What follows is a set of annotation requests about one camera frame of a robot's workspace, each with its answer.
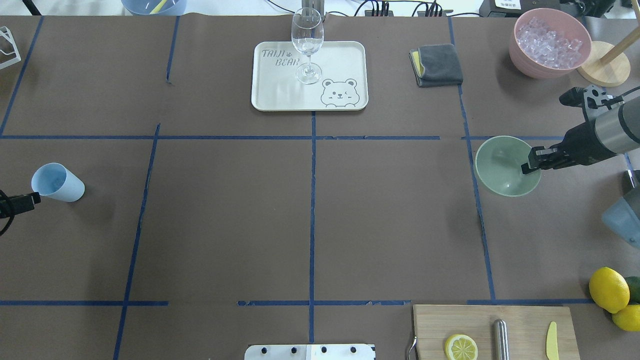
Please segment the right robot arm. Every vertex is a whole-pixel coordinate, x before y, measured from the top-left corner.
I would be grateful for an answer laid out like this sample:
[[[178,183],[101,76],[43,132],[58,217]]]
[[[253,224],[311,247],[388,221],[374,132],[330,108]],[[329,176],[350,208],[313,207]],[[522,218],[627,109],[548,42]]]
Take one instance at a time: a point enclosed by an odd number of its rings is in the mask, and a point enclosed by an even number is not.
[[[551,146],[531,148],[522,174],[537,170],[559,170],[571,166],[591,166],[596,163],[637,150],[639,135],[639,98],[624,101],[613,109],[587,117],[585,123],[568,130],[563,140]],[[634,248],[640,244],[640,188],[639,171],[627,173],[629,191],[611,205],[601,216],[618,237]]]

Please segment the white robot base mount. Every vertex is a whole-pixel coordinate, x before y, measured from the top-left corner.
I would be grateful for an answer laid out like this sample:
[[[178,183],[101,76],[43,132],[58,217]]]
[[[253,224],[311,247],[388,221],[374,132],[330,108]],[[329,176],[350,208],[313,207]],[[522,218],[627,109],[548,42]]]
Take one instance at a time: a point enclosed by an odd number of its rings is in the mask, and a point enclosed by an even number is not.
[[[245,360],[375,360],[373,344],[255,344],[247,347]]]

